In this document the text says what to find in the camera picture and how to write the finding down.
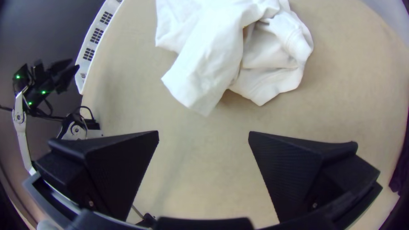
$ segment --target white cloth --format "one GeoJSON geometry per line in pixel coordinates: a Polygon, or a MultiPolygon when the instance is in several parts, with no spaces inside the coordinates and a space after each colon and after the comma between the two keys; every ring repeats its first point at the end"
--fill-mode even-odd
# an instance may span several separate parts
{"type": "Polygon", "coordinates": [[[288,0],[156,0],[156,10],[156,46],[179,54],[162,81],[205,116],[226,89],[261,106],[297,88],[313,50],[288,0]]]}

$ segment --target dark background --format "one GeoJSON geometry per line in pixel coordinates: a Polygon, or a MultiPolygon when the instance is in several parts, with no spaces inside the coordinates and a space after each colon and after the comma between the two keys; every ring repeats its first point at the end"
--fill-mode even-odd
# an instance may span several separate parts
{"type": "MultiPolygon", "coordinates": [[[[14,106],[13,74],[24,64],[73,58],[104,0],[0,0],[0,105],[14,106]]],[[[81,103],[75,82],[66,93],[48,97],[54,115],[66,116],[81,103]]],[[[58,122],[28,118],[27,141],[32,159],[48,150],[58,122]]],[[[34,226],[43,217],[21,183],[28,177],[10,112],[0,110],[0,180],[10,199],[34,226]]]]}

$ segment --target white t-shirt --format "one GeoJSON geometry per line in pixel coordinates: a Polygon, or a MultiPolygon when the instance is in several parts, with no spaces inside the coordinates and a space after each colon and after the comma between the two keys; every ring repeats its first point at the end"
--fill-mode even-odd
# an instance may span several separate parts
{"type": "Polygon", "coordinates": [[[288,0],[156,0],[156,8],[156,46],[179,54],[162,81],[186,107],[207,116],[226,89],[261,106],[301,82],[313,42],[288,0]]]}

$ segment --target wire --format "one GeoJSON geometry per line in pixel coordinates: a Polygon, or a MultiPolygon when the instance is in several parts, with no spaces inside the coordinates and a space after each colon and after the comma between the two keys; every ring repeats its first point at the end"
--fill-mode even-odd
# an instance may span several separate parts
{"type": "Polygon", "coordinates": [[[91,115],[91,119],[92,119],[93,121],[95,121],[95,118],[94,118],[94,115],[92,114],[91,109],[88,108],[87,106],[78,106],[72,113],[77,112],[79,109],[87,109],[87,110],[89,111],[90,115],[91,115]]]}
{"type": "Polygon", "coordinates": [[[0,105],[0,109],[1,109],[1,110],[5,110],[5,111],[9,111],[9,112],[12,112],[12,111],[13,111],[12,108],[3,107],[3,106],[1,106],[1,105],[0,105]]]}

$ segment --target beige tabletop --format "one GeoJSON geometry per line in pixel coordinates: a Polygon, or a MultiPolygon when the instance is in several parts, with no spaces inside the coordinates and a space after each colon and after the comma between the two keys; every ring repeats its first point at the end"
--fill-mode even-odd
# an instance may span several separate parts
{"type": "Polygon", "coordinates": [[[378,229],[387,218],[398,200],[388,183],[406,128],[409,51],[360,1],[290,2],[315,45],[299,88],[262,107],[227,91],[207,118],[183,107],[160,80],[176,54],[155,48],[155,2],[122,3],[96,51],[83,105],[106,135],[159,131],[134,201],[141,213],[278,224],[247,142],[253,130],[358,142],[357,154],[381,171],[383,190],[351,229],[378,229]]]}

